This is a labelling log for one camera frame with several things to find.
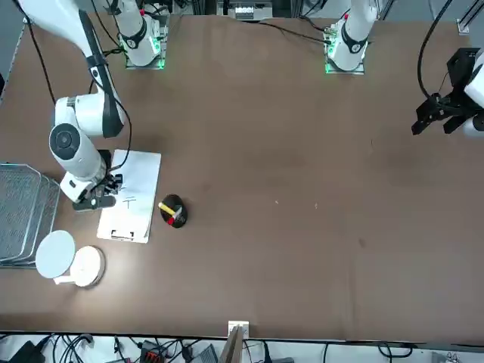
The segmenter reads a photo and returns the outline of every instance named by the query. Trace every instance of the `wire basket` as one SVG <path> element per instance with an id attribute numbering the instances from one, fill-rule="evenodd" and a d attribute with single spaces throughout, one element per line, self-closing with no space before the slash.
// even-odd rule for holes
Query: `wire basket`
<path id="1" fill-rule="evenodd" d="M 35 268 L 52 231 L 59 184 L 25 164 L 0 164 L 0 267 Z"/>

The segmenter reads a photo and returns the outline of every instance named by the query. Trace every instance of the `white paper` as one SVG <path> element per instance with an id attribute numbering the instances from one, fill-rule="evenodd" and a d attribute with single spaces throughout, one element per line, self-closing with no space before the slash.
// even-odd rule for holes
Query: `white paper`
<path id="1" fill-rule="evenodd" d="M 125 155 L 115 150 L 112 164 L 120 164 Z M 148 242 L 160 164 L 160 154 L 129 151 L 126 163 L 113 171 L 123 175 L 123 184 L 114 195 L 116 205 L 101 211 L 98 238 Z"/>

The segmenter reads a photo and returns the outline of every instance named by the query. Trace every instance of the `yellow marker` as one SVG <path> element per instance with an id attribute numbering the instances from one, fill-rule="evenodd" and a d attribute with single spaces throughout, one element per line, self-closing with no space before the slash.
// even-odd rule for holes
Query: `yellow marker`
<path id="1" fill-rule="evenodd" d="M 161 202 L 158 203 L 158 208 L 160 208 L 161 210 L 164 210 L 165 212 L 170 214 L 171 217 L 173 217 L 176 214 L 173 209 L 171 209 L 169 206 L 166 206 L 165 204 L 163 204 Z"/>

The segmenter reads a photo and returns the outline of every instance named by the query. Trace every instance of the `floor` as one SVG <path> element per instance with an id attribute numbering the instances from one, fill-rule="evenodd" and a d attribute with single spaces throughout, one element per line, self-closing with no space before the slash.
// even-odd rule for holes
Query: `floor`
<path id="1" fill-rule="evenodd" d="M 10 359 L 15 352 L 27 341 L 31 340 L 33 343 L 38 343 L 42 335 L 19 335 L 13 337 L 7 337 L 0 340 L 0 361 Z M 145 338 L 135 337 L 135 341 L 143 342 Z M 124 358 L 130 358 L 131 362 L 135 361 L 139 357 L 139 349 L 135 344 L 127 337 L 120 337 L 119 341 L 122 345 L 122 354 Z M 165 343 L 170 340 L 159 339 L 160 343 Z M 184 345 L 192 343 L 193 340 L 183 340 Z M 113 337 L 98 337 L 94 336 L 94 342 L 90 345 L 81 346 L 76 350 L 79 357 L 85 363 L 108 363 L 116 361 L 121 357 L 119 354 L 113 352 Z M 223 340 L 201 340 L 193 345 L 193 356 L 196 356 L 202 352 L 209 344 L 213 344 L 217 356 L 222 353 L 225 341 Z M 44 350 L 46 362 L 54 362 L 52 359 L 52 346 L 54 344 L 47 344 Z M 258 363 L 264 359 L 264 350 L 262 342 L 258 340 L 248 340 L 247 346 L 250 350 L 250 356 L 247 353 L 247 349 L 243 350 L 242 363 Z M 285 343 L 285 342 L 268 342 L 268 348 L 271 358 L 286 358 L 291 357 L 296 363 L 322 363 L 324 361 L 324 347 L 323 343 Z M 56 361 L 62 356 L 66 345 L 59 340 L 56 348 Z M 169 354 L 173 354 L 174 350 L 170 349 Z M 401 355 L 408 352 L 407 349 L 392 349 L 393 355 Z M 439 351 L 429 349 L 415 349 L 413 353 L 405 360 L 399 359 L 401 363 L 438 363 L 434 360 L 433 352 L 440 354 L 441 357 L 447 357 L 450 355 L 452 358 L 457 358 L 458 363 L 480 363 L 484 357 L 483 353 L 475 352 L 456 352 L 456 351 Z M 327 349 L 326 362 L 327 363 L 350 363 L 354 361 L 363 361 L 367 363 L 387 363 L 388 358 L 385 358 L 374 346 L 341 346 L 330 344 Z M 175 359 L 174 363 L 185 363 L 185 360 L 179 356 Z"/>

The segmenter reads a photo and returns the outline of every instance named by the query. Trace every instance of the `table surface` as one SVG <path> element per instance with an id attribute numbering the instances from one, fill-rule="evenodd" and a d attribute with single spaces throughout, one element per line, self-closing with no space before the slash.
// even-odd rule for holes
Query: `table surface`
<path id="1" fill-rule="evenodd" d="M 179 194 L 191 217 L 175 230 L 155 210 L 146 245 L 98 240 L 100 212 L 75 214 L 62 196 L 55 228 L 100 247 L 105 276 L 83 290 L 0 271 L 0 328 L 224 336 L 248 320 L 252 337 L 484 343 L 484 143 L 438 125 L 411 135 L 428 28 L 375 24 L 365 76 L 326 75 L 319 44 L 224 17 L 173 20 L 164 71 L 111 56 L 132 149 L 162 154 L 157 200 Z M 87 92 L 80 52 L 36 33 L 56 96 Z M 466 44 L 437 27 L 429 90 Z M 51 112 L 26 32 L 0 155 L 60 180 Z M 127 135 L 95 144 L 126 148 Z"/>

